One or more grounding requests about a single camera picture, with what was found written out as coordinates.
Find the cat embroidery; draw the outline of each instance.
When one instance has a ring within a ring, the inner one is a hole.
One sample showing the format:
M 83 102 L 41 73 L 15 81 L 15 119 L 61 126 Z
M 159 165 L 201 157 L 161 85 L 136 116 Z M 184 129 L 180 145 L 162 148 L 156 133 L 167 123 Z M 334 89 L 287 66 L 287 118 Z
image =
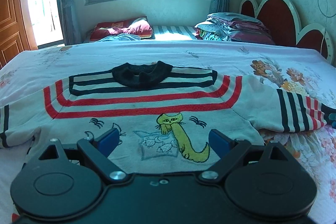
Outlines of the cat embroidery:
M 161 114 L 156 120 L 158 123 L 157 128 L 161 130 L 163 135 L 168 134 L 170 131 L 173 132 L 178 143 L 179 151 L 185 159 L 192 160 L 194 162 L 205 162 L 209 158 L 210 154 L 209 144 L 206 143 L 201 152 L 196 152 L 191 145 L 188 135 L 182 127 L 182 120 L 182 113 L 175 116 Z

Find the black collar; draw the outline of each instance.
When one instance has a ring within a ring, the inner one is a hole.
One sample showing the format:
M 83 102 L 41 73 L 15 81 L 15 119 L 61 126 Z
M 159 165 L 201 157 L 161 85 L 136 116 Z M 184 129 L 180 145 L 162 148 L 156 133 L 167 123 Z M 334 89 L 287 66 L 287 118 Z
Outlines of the black collar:
M 113 78 L 131 88 L 150 88 L 166 79 L 173 66 L 158 61 L 154 65 L 131 65 L 125 63 L 112 69 Z

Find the striped sweater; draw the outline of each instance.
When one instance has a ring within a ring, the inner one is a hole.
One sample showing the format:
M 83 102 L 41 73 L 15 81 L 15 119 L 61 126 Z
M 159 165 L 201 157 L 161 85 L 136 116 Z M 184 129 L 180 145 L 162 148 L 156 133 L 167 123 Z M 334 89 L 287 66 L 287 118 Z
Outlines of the striped sweater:
M 29 159 L 51 138 L 76 143 L 114 127 L 120 142 L 109 159 L 126 172 L 204 170 L 218 160 L 208 144 L 212 128 L 262 145 L 259 129 L 314 130 L 327 124 L 330 111 L 251 75 L 232 77 L 161 61 L 126 63 L 70 76 L 1 108 L 0 148 L 34 137 Z

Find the wooden door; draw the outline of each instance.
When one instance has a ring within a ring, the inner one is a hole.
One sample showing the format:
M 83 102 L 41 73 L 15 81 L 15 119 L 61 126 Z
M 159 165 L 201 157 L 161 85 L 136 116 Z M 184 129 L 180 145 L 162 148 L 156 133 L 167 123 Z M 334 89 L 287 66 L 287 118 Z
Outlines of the wooden door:
M 37 49 L 28 42 L 20 0 L 0 0 L 0 69 L 20 52 Z

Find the curtain tieback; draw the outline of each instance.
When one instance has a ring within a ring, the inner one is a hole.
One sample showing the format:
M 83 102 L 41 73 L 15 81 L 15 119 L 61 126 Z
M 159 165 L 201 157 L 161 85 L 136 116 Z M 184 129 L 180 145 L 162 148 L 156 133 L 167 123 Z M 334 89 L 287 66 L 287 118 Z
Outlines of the curtain tieback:
M 68 7 L 71 7 L 72 5 L 72 2 L 71 1 L 68 1 L 68 2 L 62 2 L 62 8 L 65 9 L 65 8 L 68 8 Z

